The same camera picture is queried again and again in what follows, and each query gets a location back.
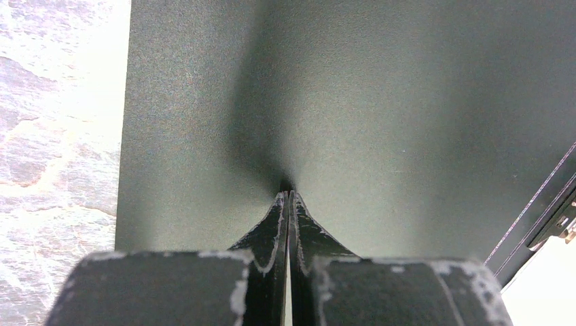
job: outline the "chipped paint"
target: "chipped paint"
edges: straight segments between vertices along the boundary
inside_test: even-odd
[[[486,266],[472,261],[444,260],[425,263],[434,270],[438,278],[442,278],[442,275],[450,275],[455,268],[462,270],[471,277],[471,289],[484,307],[486,319],[494,325],[513,326],[500,296],[500,285]]]
[[[220,258],[220,259],[224,259],[224,258],[236,259],[236,260],[243,261],[244,264],[249,264],[254,258],[254,256],[252,255],[252,252],[250,250],[199,251],[198,256],[200,258],[216,257],[216,258]]]
[[[392,267],[390,267],[390,271],[392,273],[401,274],[401,273],[404,273],[406,271],[406,269],[404,268],[404,266],[392,266]]]
[[[236,314],[234,326],[241,326],[246,312],[246,292],[248,291],[248,267],[242,270],[242,279],[236,281],[236,287],[230,296],[230,310]]]
[[[318,315],[320,317],[320,326],[326,326],[326,316],[324,315],[324,303],[332,298],[331,281],[326,265],[329,264],[330,259],[316,257],[314,264],[317,269],[321,271],[322,283],[318,285],[319,300],[318,300]]]
[[[128,255],[127,253],[123,253],[121,251],[110,251],[107,253],[91,253],[88,256],[86,256],[86,258],[84,258],[84,261],[106,261],[112,259],[122,259],[127,255]]]

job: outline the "stone floor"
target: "stone floor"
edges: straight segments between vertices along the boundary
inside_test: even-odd
[[[0,0],[0,324],[113,249],[129,0]]]

